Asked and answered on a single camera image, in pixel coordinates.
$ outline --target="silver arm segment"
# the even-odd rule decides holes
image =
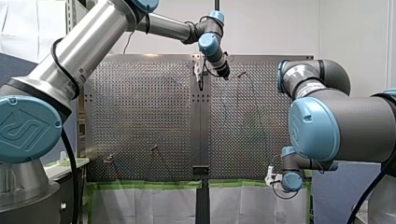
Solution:
[[[191,28],[185,22],[176,21],[155,13],[149,13],[137,25],[136,30],[152,35],[160,35],[180,41],[186,41],[190,37]]]
[[[219,77],[228,79],[230,67],[220,46],[224,17],[219,11],[212,11],[204,18],[206,20],[200,20],[198,23],[181,22],[149,13],[137,25],[136,30],[180,40],[183,44],[198,42],[200,51],[217,71]]]
[[[15,220],[15,223],[29,222],[31,224],[60,222],[59,185],[49,182],[39,158],[53,149],[58,142],[62,123],[71,114],[70,102],[78,95],[85,81],[121,35],[126,30],[133,32],[137,24],[139,24],[138,30],[146,31],[144,18],[149,13],[134,5],[136,2],[139,0],[99,1],[59,43],[53,52],[54,55],[46,57],[28,76],[13,77],[6,85],[0,87],[0,110],[2,111],[0,124],[6,124],[9,127],[18,124],[17,122],[7,123],[10,122],[7,118],[11,118],[13,113],[19,113],[19,109],[13,109],[14,105],[18,105],[23,107],[23,111],[35,114],[35,119],[30,119],[28,122],[34,121],[38,126],[48,125],[50,129],[46,133],[37,133],[40,134],[40,138],[32,140],[36,141],[36,144],[27,146],[29,150],[20,148],[17,144],[30,141],[32,133],[22,135],[22,143],[11,142],[13,141],[11,138],[9,138],[11,139],[9,143],[7,139],[2,139],[2,135],[13,133],[0,135],[2,148],[0,150],[0,220]],[[196,42],[199,38],[199,36],[191,35],[197,33],[191,28],[195,28],[195,25],[155,14],[150,14],[149,17],[150,33],[178,39],[185,44]],[[213,22],[215,21],[202,22],[201,28],[209,29],[209,31],[219,29],[219,27],[208,26],[208,24],[213,25]],[[8,109],[9,114],[4,112],[4,108]],[[34,113],[37,108],[43,112]],[[46,123],[49,117],[51,117],[51,122]],[[22,117],[18,119],[21,119],[17,120],[21,124],[24,122],[28,124]],[[29,213],[21,216],[21,213],[24,213],[23,209],[29,209]],[[51,213],[51,216],[44,215],[46,212]]]

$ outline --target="green tape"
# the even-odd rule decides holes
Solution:
[[[311,220],[311,186],[311,182],[304,183],[304,188],[306,188],[306,224],[309,224]]]
[[[303,183],[303,189],[310,187],[310,182]],[[263,180],[246,180],[246,179],[224,179],[224,180],[209,180],[209,187],[211,189],[223,188],[238,188],[238,187],[268,187]]]

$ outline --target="white panel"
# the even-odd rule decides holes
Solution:
[[[197,22],[214,8],[213,0],[162,0],[155,13]],[[317,0],[221,1],[225,14],[222,48],[235,54],[309,54],[318,56]],[[129,34],[113,48],[122,53]],[[127,53],[195,53],[198,47],[136,32]]]
[[[386,88],[389,0],[321,0],[319,57],[343,65],[352,95]]]

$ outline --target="pegboard frame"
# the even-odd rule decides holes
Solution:
[[[210,159],[209,159],[209,138],[211,132],[211,103],[212,103],[212,92],[211,92],[211,76],[205,76],[205,87],[204,91],[199,91],[196,77],[192,72],[194,63],[199,60],[201,55],[112,55],[105,59],[105,62],[117,61],[117,62],[161,62],[161,61],[178,61],[178,60],[190,60],[191,63],[191,92],[190,92],[190,103],[191,103],[191,172],[192,166],[203,165],[209,166],[210,171]],[[261,55],[231,55],[229,60],[232,62],[234,60],[240,63],[278,63],[282,60],[298,61],[298,60],[312,60],[312,56],[261,56]],[[85,87],[85,101],[86,101],[86,111],[92,111],[92,86],[86,85]],[[87,133],[87,150],[90,151],[94,144],[92,129],[92,117],[87,116],[86,118],[86,133]],[[95,158],[93,154],[87,154],[90,158]],[[192,179],[214,179],[214,178],[251,178],[251,176],[209,176],[209,175],[195,175]]]

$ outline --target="wire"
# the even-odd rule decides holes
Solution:
[[[146,15],[146,35],[149,34],[149,28],[150,28],[150,22],[149,22],[149,14]]]
[[[358,202],[355,205],[355,208],[353,209],[352,213],[349,216],[349,219],[347,220],[347,224],[353,223],[355,216],[358,214],[359,210],[361,209],[361,205],[364,203],[367,196],[369,196],[369,194],[373,191],[373,189],[378,185],[378,183],[382,180],[382,178],[387,174],[388,168],[394,162],[396,162],[396,150],[395,149],[393,150],[392,154],[389,156],[389,159],[388,159],[386,165],[382,168],[381,172],[378,174],[378,176],[373,180],[373,182],[369,185],[369,187],[363,192],[363,194],[359,198]]]
[[[69,138],[67,137],[64,128],[62,128],[62,141],[64,141],[64,147],[66,148],[67,156],[70,160],[70,167],[72,169],[73,177],[73,216],[72,224],[78,224],[78,213],[79,213],[79,194],[78,194],[78,170],[76,165],[76,159],[73,153],[73,148],[70,145]]]
[[[283,200],[290,200],[290,199],[294,198],[295,196],[297,196],[297,194],[298,194],[298,192],[299,192],[299,190],[297,190],[297,191],[296,191],[293,195],[291,195],[289,198],[282,197],[282,196],[280,196],[279,194],[276,193],[276,190],[275,190],[275,188],[274,188],[274,184],[280,184],[280,181],[279,181],[279,180],[274,181],[274,182],[271,183],[271,185],[272,185],[272,189],[273,189],[273,192],[274,192],[275,196],[278,197],[278,198],[280,198],[280,199],[283,199]]]
[[[207,68],[207,65],[206,65],[206,57],[204,57],[204,69],[205,69],[206,72],[207,72],[210,76],[212,76],[212,77],[221,77],[221,76],[216,76],[215,74],[213,74],[213,73],[210,72],[210,70]]]
[[[322,174],[322,175],[324,175],[324,169],[323,169],[323,166],[320,164],[320,162],[318,162],[317,160],[313,160],[317,165],[318,165],[318,167],[319,167],[319,172]]]
[[[217,32],[214,32],[214,31],[211,31],[211,33],[214,33],[214,34],[219,35],[220,37],[223,37],[223,34],[224,34],[224,31],[223,31],[223,24],[221,24],[221,22],[220,22],[218,19],[215,19],[215,18],[210,17],[210,16],[203,16],[203,17],[201,17],[201,19],[199,20],[199,22],[202,22],[203,19],[212,20],[212,21],[214,21],[215,23],[217,23],[218,26],[219,26],[220,29],[221,29],[221,34],[219,34],[219,33],[217,33]]]
[[[195,38],[198,38],[198,33],[197,33],[197,25],[192,22],[192,21],[185,21],[184,23],[186,24],[192,24],[192,27],[194,27],[194,34],[195,34]]]
[[[123,51],[122,54],[125,54],[126,49],[128,48],[129,42],[131,41],[131,36],[132,36],[133,33],[134,33],[134,32],[131,32],[131,33],[129,34],[129,36],[128,36],[128,41],[126,42],[126,45],[125,45],[125,48],[124,48],[124,51]]]
[[[73,96],[73,100],[76,99],[79,96],[79,85],[78,82],[74,79],[72,75],[70,75],[69,72],[59,63],[58,56],[56,55],[56,47],[58,44],[63,40],[63,38],[59,38],[53,42],[51,48],[50,48],[50,54],[52,56],[53,61],[55,64],[58,66],[59,69],[70,79],[70,81],[73,83],[75,95]]]

